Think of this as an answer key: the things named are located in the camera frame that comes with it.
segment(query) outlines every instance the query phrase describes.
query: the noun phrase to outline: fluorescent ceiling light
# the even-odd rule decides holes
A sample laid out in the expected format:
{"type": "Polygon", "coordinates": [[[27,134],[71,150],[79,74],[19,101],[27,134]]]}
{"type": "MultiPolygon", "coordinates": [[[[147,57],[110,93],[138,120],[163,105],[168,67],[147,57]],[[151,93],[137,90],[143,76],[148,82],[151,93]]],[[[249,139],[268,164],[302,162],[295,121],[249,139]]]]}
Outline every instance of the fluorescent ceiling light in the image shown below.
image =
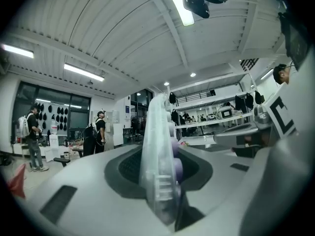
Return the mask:
{"type": "Polygon", "coordinates": [[[4,44],[1,44],[1,48],[8,52],[17,53],[17,54],[20,54],[20,55],[23,55],[32,59],[34,58],[34,53],[31,51],[27,51],[21,48],[17,48],[10,45],[4,45],[4,44]]]}
{"type": "Polygon", "coordinates": [[[71,72],[79,73],[79,74],[81,74],[81,75],[90,77],[90,78],[95,79],[95,80],[98,80],[98,81],[103,81],[103,80],[104,80],[103,77],[97,76],[97,75],[95,75],[95,74],[93,74],[93,73],[87,72],[87,71],[85,71],[85,70],[82,70],[82,69],[80,69],[80,68],[74,67],[74,66],[72,66],[72,65],[64,64],[64,69],[65,69],[65,70],[69,70],[69,71],[71,71],[71,72]]]}
{"type": "Polygon", "coordinates": [[[36,99],[36,100],[43,101],[43,102],[51,102],[50,100],[43,100],[43,99],[36,99]]]}
{"type": "Polygon", "coordinates": [[[264,78],[266,78],[271,72],[273,71],[273,69],[270,69],[269,72],[267,72],[264,76],[262,76],[260,79],[263,80],[264,78]]]}
{"type": "Polygon", "coordinates": [[[81,106],[71,105],[72,108],[82,108],[81,106]]]}
{"type": "Polygon", "coordinates": [[[178,10],[178,13],[182,19],[184,26],[190,26],[195,23],[193,20],[192,13],[189,10],[186,10],[183,5],[183,0],[173,0],[176,9],[178,10]]]}

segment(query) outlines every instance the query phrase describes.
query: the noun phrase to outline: white ceiling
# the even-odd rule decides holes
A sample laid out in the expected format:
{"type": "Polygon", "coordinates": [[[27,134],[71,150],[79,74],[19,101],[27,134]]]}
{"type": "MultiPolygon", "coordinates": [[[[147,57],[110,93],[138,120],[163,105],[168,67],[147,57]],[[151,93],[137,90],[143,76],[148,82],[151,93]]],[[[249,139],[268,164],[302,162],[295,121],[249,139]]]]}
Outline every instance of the white ceiling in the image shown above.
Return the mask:
{"type": "Polygon", "coordinates": [[[172,0],[29,0],[2,42],[34,51],[34,59],[10,54],[11,72],[116,99],[151,85],[164,90],[166,80],[191,82],[192,71],[217,76],[230,60],[284,54],[275,0],[209,9],[209,19],[193,15],[184,27],[172,0]],[[87,85],[65,62],[105,80],[87,85]]]}

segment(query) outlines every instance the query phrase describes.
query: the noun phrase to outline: stool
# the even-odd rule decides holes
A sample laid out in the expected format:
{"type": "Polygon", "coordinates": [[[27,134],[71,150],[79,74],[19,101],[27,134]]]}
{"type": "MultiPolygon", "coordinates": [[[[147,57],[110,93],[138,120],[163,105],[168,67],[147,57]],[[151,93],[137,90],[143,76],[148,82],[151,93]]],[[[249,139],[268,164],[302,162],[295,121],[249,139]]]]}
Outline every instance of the stool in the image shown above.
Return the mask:
{"type": "Polygon", "coordinates": [[[70,159],[55,157],[54,161],[58,162],[58,163],[62,163],[62,165],[65,167],[65,166],[67,166],[67,163],[70,162],[70,159]]]}

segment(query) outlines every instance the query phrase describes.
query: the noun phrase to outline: cap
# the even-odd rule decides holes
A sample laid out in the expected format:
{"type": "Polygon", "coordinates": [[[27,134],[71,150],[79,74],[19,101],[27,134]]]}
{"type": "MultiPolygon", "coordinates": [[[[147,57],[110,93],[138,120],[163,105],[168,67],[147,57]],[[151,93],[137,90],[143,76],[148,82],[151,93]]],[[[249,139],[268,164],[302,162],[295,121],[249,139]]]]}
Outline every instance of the cap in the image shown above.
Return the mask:
{"type": "Polygon", "coordinates": [[[97,117],[98,117],[100,114],[105,114],[105,111],[99,111],[99,112],[97,113],[97,117]]]}

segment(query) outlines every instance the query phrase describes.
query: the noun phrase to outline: black t-shirt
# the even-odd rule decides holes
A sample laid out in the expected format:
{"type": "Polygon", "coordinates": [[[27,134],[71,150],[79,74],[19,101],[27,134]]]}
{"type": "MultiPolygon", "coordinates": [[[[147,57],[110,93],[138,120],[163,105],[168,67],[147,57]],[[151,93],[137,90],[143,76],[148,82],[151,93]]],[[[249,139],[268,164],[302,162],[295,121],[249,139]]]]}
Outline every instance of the black t-shirt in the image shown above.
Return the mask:
{"type": "Polygon", "coordinates": [[[26,118],[28,117],[29,114],[30,117],[28,118],[28,126],[29,126],[29,138],[31,138],[32,140],[36,140],[36,132],[32,129],[32,127],[37,127],[37,122],[36,122],[36,117],[33,114],[32,111],[28,112],[28,114],[26,115],[26,118]]]}
{"type": "MultiPolygon", "coordinates": [[[[99,131],[100,128],[104,128],[104,131],[105,131],[105,122],[101,118],[96,119],[95,122],[96,122],[96,129],[97,129],[97,131],[99,131]]],[[[97,140],[98,141],[102,140],[102,136],[100,134],[100,131],[97,133],[97,140]]]]}

